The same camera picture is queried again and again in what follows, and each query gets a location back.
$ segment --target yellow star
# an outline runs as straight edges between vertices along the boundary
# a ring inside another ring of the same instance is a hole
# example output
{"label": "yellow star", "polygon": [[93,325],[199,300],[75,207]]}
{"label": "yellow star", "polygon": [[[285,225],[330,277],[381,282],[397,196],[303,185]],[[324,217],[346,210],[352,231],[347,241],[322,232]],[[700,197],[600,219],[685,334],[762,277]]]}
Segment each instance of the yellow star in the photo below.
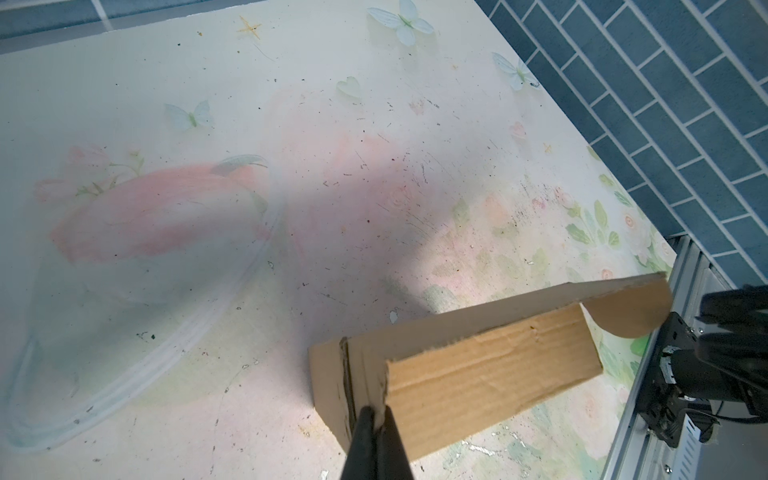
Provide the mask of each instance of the yellow star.
{"label": "yellow star", "polygon": [[257,28],[259,28],[259,27],[261,26],[261,24],[260,24],[260,23],[259,23],[258,25],[254,25],[254,26],[251,26],[251,25],[248,23],[248,21],[247,21],[245,18],[243,18],[243,16],[242,16],[242,15],[240,16],[240,20],[242,20],[242,21],[243,21],[243,25],[245,25],[245,28],[241,28],[241,29],[240,29],[240,30],[238,30],[238,31],[249,31],[250,33],[254,34],[254,35],[256,36],[256,38],[258,38],[259,40],[261,40],[261,38],[259,38],[259,35],[257,35],[257,34],[256,34],[256,29],[257,29]]}

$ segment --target tabletop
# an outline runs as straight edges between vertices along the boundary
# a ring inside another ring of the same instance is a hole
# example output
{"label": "tabletop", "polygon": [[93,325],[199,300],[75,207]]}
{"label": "tabletop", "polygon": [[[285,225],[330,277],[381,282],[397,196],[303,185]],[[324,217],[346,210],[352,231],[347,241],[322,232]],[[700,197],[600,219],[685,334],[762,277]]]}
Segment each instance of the tabletop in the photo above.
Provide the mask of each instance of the tabletop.
{"label": "tabletop", "polygon": [[[2,478],[337,478],[307,348],[674,253],[471,0],[0,56]],[[645,339],[412,464],[598,478]]]}

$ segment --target blue brick wall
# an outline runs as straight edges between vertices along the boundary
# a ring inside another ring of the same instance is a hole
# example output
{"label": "blue brick wall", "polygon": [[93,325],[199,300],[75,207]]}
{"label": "blue brick wall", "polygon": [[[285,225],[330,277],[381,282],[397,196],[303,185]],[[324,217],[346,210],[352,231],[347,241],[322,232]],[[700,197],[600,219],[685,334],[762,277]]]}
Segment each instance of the blue brick wall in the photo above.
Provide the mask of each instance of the blue brick wall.
{"label": "blue brick wall", "polygon": [[476,0],[659,231],[768,277],[768,0]]}

